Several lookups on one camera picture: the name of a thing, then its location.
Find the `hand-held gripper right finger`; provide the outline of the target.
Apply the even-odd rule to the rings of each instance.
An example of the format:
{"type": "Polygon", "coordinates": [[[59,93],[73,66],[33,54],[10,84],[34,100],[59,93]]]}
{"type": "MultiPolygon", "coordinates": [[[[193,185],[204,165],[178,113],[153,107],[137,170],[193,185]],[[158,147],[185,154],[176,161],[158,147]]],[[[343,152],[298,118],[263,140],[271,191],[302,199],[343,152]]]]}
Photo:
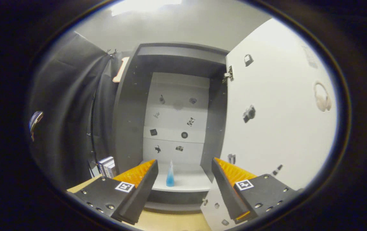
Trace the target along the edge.
{"type": "Polygon", "coordinates": [[[229,217],[236,224],[274,211],[299,194],[270,174],[256,176],[219,158],[213,158],[211,170],[229,217]]]}

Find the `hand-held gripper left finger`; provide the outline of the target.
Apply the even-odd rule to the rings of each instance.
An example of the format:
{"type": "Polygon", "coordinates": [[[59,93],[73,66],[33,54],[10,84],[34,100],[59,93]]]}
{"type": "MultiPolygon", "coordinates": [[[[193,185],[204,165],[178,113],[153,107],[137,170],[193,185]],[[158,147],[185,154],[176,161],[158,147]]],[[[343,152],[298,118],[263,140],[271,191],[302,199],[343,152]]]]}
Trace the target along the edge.
{"type": "Polygon", "coordinates": [[[145,207],[158,172],[158,161],[153,159],[116,177],[101,176],[71,195],[111,219],[134,225],[145,207]]]}

